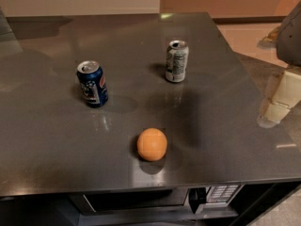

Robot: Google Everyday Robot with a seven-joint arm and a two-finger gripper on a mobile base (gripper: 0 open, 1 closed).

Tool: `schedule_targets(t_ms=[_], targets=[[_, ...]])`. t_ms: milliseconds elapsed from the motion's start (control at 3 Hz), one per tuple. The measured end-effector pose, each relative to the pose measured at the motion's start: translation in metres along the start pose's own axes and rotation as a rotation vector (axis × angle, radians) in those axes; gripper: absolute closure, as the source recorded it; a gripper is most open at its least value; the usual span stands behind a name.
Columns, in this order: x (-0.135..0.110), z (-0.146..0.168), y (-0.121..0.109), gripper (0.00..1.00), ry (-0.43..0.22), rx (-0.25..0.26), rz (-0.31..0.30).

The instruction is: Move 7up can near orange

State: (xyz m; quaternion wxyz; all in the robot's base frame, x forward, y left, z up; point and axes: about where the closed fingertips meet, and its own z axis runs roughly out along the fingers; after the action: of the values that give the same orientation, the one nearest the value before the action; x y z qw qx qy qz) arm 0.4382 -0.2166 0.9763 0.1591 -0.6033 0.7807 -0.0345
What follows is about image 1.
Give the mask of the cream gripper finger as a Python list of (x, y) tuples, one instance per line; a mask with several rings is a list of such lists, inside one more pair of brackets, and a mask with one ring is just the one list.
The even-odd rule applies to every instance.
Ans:
[(301, 101), (301, 68), (288, 67), (273, 73), (268, 80), (257, 123), (262, 128), (272, 128)]

